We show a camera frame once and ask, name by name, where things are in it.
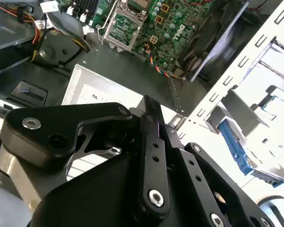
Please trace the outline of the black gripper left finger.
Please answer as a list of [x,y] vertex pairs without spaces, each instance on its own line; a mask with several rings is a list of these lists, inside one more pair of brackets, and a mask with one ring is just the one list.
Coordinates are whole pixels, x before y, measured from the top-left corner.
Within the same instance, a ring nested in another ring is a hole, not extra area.
[[33,214],[52,190],[124,154],[163,152],[160,104],[144,96],[138,108],[98,103],[20,108],[0,132],[0,172]]

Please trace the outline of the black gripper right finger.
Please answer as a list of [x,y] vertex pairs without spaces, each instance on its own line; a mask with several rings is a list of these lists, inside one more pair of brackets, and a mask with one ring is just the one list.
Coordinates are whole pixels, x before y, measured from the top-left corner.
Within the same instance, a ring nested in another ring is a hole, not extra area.
[[180,174],[182,195],[195,205],[198,227],[273,227],[269,216],[196,143],[183,145],[165,125],[165,142]]

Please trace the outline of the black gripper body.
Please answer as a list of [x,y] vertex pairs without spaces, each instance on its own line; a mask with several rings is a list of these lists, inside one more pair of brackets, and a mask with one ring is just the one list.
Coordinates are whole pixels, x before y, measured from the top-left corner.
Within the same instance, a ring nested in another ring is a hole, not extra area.
[[119,155],[47,194],[32,227],[208,227],[210,211],[163,152]]

